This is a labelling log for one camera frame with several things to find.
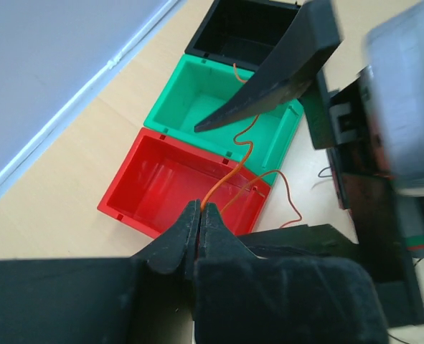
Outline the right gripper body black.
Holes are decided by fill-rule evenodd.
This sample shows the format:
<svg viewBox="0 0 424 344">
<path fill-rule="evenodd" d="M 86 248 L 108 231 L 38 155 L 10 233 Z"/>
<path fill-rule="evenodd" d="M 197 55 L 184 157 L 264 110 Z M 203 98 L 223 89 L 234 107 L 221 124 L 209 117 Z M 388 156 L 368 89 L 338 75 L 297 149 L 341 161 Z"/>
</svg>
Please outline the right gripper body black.
<svg viewBox="0 0 424 344">
<path fill-rule="evenodd" d="M 371 275 L 391 327 L 424 324 L 415 267 L 424 259 L 424 198 L 397 194 L 381 166 L 380 137 L 367 121 L 360 83 L 329 92 L 319 72 L 300 102 L 315 148 L 326 149 L 339 205 L 358 238 L 349 255 Z"/>
</svg>

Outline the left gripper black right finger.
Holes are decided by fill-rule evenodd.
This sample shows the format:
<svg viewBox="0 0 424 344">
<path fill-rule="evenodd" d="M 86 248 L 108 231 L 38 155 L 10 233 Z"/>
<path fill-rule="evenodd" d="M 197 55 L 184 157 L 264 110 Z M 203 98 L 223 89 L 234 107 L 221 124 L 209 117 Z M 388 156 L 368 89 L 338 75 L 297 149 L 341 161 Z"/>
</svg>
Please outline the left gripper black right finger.
<svg viewBox="0 0 424 344">
<path fill-rule="evenodd" d="M 214 261 L 264 261 L 251 252 L 226 226 L 216 204 L 201 213 L 195 264 Z"/>
</svg>

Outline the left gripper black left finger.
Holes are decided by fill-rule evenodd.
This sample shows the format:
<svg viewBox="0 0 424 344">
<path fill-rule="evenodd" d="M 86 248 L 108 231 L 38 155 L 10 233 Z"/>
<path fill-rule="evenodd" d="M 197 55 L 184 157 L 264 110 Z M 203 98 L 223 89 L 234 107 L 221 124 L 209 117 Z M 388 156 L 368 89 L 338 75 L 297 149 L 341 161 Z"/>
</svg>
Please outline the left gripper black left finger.
<svg viewBox="0 0 424 344">
<path fill-rule="evenodd" d="M 133 256 L 137 263 L 136 281 L 140 282 L 150 273 L 165 276 L 178 273 L 181 280 L 191 282 L 200 224 L 200 201 L 190 201 L 172 226 Z"/>
</svg>

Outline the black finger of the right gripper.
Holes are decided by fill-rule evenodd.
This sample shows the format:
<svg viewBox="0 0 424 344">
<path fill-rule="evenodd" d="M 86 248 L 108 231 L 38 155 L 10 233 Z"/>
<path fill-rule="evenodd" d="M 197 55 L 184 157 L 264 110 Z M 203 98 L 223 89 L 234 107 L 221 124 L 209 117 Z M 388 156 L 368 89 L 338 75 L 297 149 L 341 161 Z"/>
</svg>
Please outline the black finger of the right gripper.
<svg viewBox="0 0 424 344">
<path fill-rule="evenodd" d="M 359 246 L 330 224 L 271 229 L 238 239 L 252 253 L 264 258 L 312 256 L 359 261 Z"/>
<path fill-rule="evenodd" d="M 341 44 L 332 1 L 307 1 L 262 65 L 221 107 L 194 126 L 196 133 L 270 112 L 300 98 Z"/>
</svg>

